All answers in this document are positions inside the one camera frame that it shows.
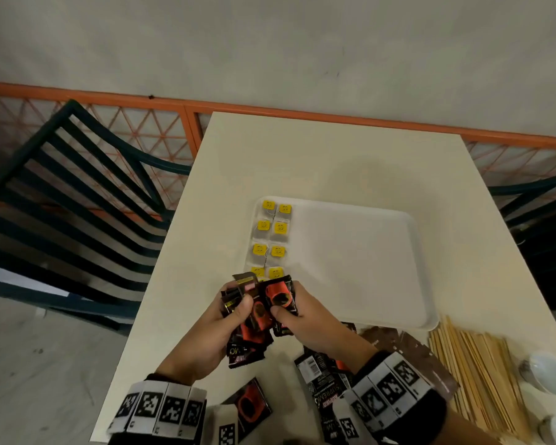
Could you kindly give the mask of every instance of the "white tray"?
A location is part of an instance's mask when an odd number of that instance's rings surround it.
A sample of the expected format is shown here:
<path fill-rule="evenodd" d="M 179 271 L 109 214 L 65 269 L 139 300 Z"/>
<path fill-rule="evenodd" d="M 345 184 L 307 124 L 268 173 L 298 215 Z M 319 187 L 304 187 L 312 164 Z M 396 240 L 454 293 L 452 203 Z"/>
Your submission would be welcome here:
<path fill-rule="evenodd" d="M 292 206 L 286 274 L 341 321 L 434 329 L 439 318 L 415 220 L 405 212 L 266 196 Z"/>

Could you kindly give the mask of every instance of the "right hand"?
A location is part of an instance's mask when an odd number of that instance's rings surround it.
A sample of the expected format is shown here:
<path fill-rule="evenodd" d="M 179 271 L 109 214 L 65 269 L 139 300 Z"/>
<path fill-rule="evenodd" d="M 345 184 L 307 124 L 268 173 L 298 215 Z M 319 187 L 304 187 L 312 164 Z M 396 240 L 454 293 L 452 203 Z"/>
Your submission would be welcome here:
<path fill-rule="evenodd" d="M 272 306 L 270 311 L 274 318 L 306 347 L 343 361 L 352 372 L 358 372 L 377 349 L 341 324 L 300 282 L 293 281 L 293 284 L 299 316 L 283 307 Z"/>

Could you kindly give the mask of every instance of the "chair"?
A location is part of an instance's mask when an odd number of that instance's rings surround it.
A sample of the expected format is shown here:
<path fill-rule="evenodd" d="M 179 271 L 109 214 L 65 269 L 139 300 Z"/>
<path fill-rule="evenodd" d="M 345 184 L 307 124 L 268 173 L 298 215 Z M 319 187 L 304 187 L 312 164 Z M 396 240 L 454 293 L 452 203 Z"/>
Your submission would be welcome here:
<path fill-rule="evenodd" d="M 492 196 L 515 196 L 500 209 L 527 266 L 556 311 L 556 199 L 535 209 L 528 204 L 556 189 L 556 176 L 533 183 L 489 187 Z"/>
<path fill-rule="evenodd" d="M 76 120 L 117 149 L 136 179 L 123 171 L 91 141 L 80 125 L 75 124 Z M 65 135 L 63 132 L 80 144 L 91 158 L 83 157 L 83 154 L 69 145 L 62 138 L 62 135 Z M 63 165 L 59 158 L 68 159 L 73 163 L 74 171 Z M 95 159 L 111 172 L 119 184 L 96 168 Z M 140 262 L 144 259 L 133 259 L 131 254 L 145 258 L 158 256 L 159 249 L 156 247 L 160 247 L 165 239 L 174 210 L 165 207 L 161 194 L 156 190 L 144 164 L 185 176 L 189 175 L 191 170 L 189 166 L 164 161 L 129 145 L 99 123 L 78 102 L 70 100 L 18 149 L 0 170 L 0 203 L 32 217 L 124 269 L 150 275 L 154 265 Z M 96 186 L 106 196 L 100 194 Z M 90 209 L 86 202 L 82 203 L 79 199 L 88 201 L 96 209 Z M 111 202 L 112 199 L 117 199 L 123 204 L 131 211 L 131 215 L 116 207 Z M 103 239 L 87 232 L 86 228 L 79 228 L 58 215 L 58 209 L 82 219 L 111 241 L 121 244 L 123 250 L 129 250 L 131 253 L 110 247 Z M 147 283 L 120 276 L 80 253 L 71 251 L 70 247 L 62 246 L 50 234 L 30 230 L 25 225 L 17 224 L 1 215 L 0 234 L 119 288 L 135 292 L 146 290 Z M 60 296 L 0 281 L 0 297 L 16 299 L 91 321 L 122 334 L 128 333 L 130 325 L 120 323 L 112 317 L 133 319 L 140 306 L 140 301 L 107 294 L 3 249 L 0 249 L 0 269 L 69 292 L 68 296 Z"/>

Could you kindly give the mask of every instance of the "white table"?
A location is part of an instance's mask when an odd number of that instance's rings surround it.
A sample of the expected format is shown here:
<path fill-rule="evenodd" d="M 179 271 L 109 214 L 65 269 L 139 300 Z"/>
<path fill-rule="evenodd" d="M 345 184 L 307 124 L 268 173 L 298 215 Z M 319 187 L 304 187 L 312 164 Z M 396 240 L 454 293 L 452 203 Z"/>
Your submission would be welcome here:
<path fill-rule="evenodd" d="M 268 194 L 408 212 L 442 314 L 507 336 L 518 358 L 540 348 L 556 354 L 556 322 L 459 136 L 217 112 L 91 440 L 107 441 L 130 385 L 242 269 L 254 202 Z M 265 360 L 235 370 L 224 360 L 196 386 L 216 404 L 257 376 L 274 414 L 247 443 L 257 434 L 317 439 L 315 408 L 292 363 L 301 352 L 296 339 L 278 338 Z M 556 413 L 556 397 L 522 389 L 538 418 Z"/>

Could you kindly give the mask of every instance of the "chair backrest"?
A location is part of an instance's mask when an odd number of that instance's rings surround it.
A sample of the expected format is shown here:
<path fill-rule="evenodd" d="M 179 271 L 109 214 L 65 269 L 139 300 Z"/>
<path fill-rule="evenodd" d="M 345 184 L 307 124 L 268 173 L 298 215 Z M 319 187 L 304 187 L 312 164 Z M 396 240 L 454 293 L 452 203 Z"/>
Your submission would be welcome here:
<path fill-rule="evenodd" d="M 500 208 L 500 213 L 549 307 L 556 309 L 556 197 L 548 196 L 551 191 L 556 192 L 556 176 L 533 183 L 489 187 L 489 191 L 493 196 L 514 196 Z M 544 196 L 547 202 L 527 209 Z"/>
<path fill-rule="evenodd" d="M 117 150 L 127 164 L 126 171 L 84 133 L 80 123 L 95 133 L 103 144 Z M 72 138 L 75 144 L 80 144 L 82 152 L 74 149 L 63 137 Z M 144 164 L 151 167 L 151 174 L 152 169 L 156 169 L 186 176 L 191 170 L 189 166 L 164 161 L 129 145 L 79 103 L 70 100 L 1 169 L 0 203 L 32 217 L 124 269 L 149 275 L 154 266 L 131 256 L 133 253 L 146 258 L 158 256 L 174 211 L 165 206 Z M 54 207 L 82 219 L 131 253 L 110 247 L 103 239 L 87 232 L 86 228 L 79 228 L 74 222 L 57 215 Z M 120 276 L 62 246 L 49 234 L 30 230 L 1 215 L 0 234 L 120 288 L 130 291 L 146 289 L 145 282 Z M 86 299 L 126 304 L 126 300 L 112 297 L 2 249 L 0 268 Z"/>

